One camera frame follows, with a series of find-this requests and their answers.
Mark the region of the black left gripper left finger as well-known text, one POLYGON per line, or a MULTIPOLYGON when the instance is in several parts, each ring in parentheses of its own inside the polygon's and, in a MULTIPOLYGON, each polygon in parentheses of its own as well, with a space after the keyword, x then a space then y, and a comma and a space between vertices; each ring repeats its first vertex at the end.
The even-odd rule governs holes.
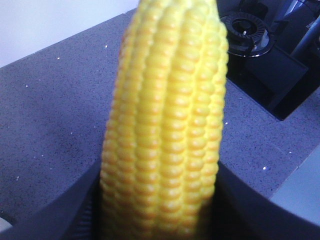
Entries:
POLYGON ((96 161, 68 190, 30 218, 0 234, 2 240, 96 240, 101 162, 96 161))

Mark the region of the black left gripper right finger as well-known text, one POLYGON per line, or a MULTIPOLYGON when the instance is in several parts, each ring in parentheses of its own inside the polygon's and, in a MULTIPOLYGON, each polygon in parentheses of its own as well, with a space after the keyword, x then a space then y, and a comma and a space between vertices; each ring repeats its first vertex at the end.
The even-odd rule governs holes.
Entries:
POLYGON ((263 240, 318 240, 320 226, 261 195, 222 162, 217 185, 243 221, 263 240))

